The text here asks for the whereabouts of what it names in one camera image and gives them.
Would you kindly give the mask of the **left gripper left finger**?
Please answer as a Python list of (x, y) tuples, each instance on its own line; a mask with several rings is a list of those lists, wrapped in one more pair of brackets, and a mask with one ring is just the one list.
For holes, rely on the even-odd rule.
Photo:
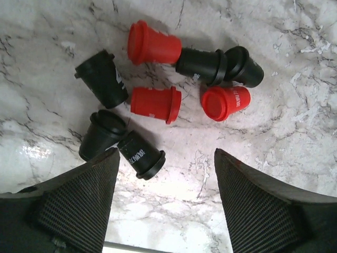
[(57, 177), (1, 194), (1, 252), (101, 252), (120, 165), (110, 148)]

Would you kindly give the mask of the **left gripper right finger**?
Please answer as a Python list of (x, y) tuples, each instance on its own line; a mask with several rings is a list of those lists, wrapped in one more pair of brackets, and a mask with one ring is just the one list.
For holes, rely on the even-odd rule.
[(273, 178), (222, 149), (214, 153), (234, 252), (336, 252), (336, 198)]

